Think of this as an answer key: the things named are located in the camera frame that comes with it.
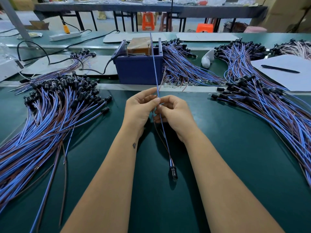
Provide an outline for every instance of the forearm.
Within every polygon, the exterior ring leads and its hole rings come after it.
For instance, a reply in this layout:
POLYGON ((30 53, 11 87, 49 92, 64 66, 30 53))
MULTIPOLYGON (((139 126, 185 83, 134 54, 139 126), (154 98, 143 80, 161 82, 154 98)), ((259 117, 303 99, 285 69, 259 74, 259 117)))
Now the forearm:
POLYGON ((137 142, 138 134, 120 129, 62 233, 127 232, 137 142))
POLYGON ((185 145, 212 233, 284 232, 199 129, 185 145))

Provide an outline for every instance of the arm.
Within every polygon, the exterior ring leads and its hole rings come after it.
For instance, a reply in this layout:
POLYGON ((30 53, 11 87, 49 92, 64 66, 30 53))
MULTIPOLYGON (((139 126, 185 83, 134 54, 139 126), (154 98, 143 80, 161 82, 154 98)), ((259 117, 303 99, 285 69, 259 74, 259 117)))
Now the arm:
POLYGON ((175 96, 161 103, 155 113, 186 145, 211 232, 284 232, 200 131, 187 103, 175 96))
POLYGON ((126 102, 124 120, 108 153, 61 233, 127 232, 138 139, 160 98, 156 88, 126 102))

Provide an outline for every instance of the orange stool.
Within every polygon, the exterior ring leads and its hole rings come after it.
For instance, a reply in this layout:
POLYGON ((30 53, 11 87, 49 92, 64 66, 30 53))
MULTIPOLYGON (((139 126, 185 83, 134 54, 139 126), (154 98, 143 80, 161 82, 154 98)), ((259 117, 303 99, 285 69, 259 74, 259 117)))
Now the orange stool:
MULTIPOLYGON (((166 12, 162 12, 162 16, 161 16, 161 24, 160 24, 160 29, 159 31, 160 32, 163 32, 166 30, 166 18, 168 18, 168 14, 166 12)), ((172 19, 170 18, 169 19, 169 27, 167 28, 170 32, 173 31, 173 28, 172 28, 172 19)))
POLYGON ((152 12, 144 12, 142 15, 142 30, 146 30, 146 28, 155 29, 155 20, 152 12))
POLYGON ((199 23, 196 28, 197 33, 208 32, 212 33, 214 30, 214 26, 211 23, 199 23))

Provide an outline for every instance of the left hand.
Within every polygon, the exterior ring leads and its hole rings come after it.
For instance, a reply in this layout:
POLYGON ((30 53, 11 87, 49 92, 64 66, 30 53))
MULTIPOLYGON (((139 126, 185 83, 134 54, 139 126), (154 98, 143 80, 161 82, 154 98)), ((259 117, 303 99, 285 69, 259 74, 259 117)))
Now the left hand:
POLYGON ((130 129, 138 138, 142 136, 150 112, 161 101, 157 95, 152 95, 155 92, 156 87, 153 87, 137 93, 126 101, 122 127, 130 129))

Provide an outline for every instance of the yellow plug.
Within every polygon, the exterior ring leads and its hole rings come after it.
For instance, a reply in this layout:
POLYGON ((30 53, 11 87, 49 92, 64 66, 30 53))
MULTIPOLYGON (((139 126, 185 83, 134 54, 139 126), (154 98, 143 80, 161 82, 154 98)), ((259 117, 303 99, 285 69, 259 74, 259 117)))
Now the yellow plug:
POLYGON ((67 25, 65 24, 65 22, 63 20, 62 20, 62 22, 63 22, 63 27, 64 27, 65 33, 69 34, 70 33, 69 28, 67 27, 67 25))

